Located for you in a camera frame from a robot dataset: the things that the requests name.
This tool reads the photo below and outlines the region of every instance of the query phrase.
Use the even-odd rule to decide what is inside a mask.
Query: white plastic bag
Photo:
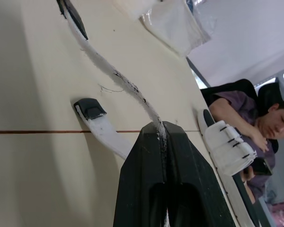
[[[154,5],[142,18],[153,35],[183,57],[209,40],[186,0],[164,0]]]
[[[204,11],[204,6],[208,4],[208,1],[205,0],[186,0],[189,10],[195,17],[201,30],[207,35],[210,39],[210,36],[213,34],[217,19],[211,15],[206,14]]]
[[[152,8],[159,0],[113,0],[113,5],[132,21]]]

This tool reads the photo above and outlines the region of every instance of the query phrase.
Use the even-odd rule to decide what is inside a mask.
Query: white ceiling
[[[189,58],[211,86],[257,83],[284,69],[284,0],[208,0],[200,11],[216,28]]]

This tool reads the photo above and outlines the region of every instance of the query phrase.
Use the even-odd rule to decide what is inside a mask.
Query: smartphone
[[[250,165],[252,166],[255,175],[271,176],[273,174],[273,171],[265,158],[257,157]]]

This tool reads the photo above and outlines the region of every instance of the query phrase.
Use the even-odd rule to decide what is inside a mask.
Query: man
[[[267,139],[284,139],[284,101],[274,104],[268,113],[259,116],[256,102],[241,91],[221,92],[213,95],[209,110],[215,121],[225,121],[236,127],[242,138],[256,152],[264,157],[271,168],[275,166],[275,154]],[[252,203],[264,193],[269,176],[254,175],[251,166],[248,174],[240,173]]]

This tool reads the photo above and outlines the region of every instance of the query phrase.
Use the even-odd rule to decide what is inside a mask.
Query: white strap
[[[122,87],[128,94],[132,95],[144,107],[146,113],[155,124],[160,137],[163,139],[163,143],[166,144],[165,128],[154,107],[147,101],[147,99],[143,96],[143,94],[135,84],[129,81],[122,73],[120,73],[114,66],[112,66],[104,57],[102,57],[95,50],[95,48],[93,48],[89,44],[86,37],[84,37],[80,29],[77,27],[76,23],[71,18],[63,1],[61,2],[61,5],[64,9],[64,16],[68,21],[71,32],[81,46],[82,50],[102,72],[107,74],[117,85]]]
[[[205,132],[202,134],[211,150],[216,150],[229,141],[243,142],[240,134],[233,127],[225,124],[224,121],[219,121],[204,130]]]
[[[245,142],[238,145],[227,143],[215,150],[212,156],[224,174],[233,176],[248,167],[255,159],[256,153]]]
[[[76,110],[97,140],[124,160],[127,158],[133,145],[116,132],[105,115],[93,120],[86,120],[78,105],[76,106]]]

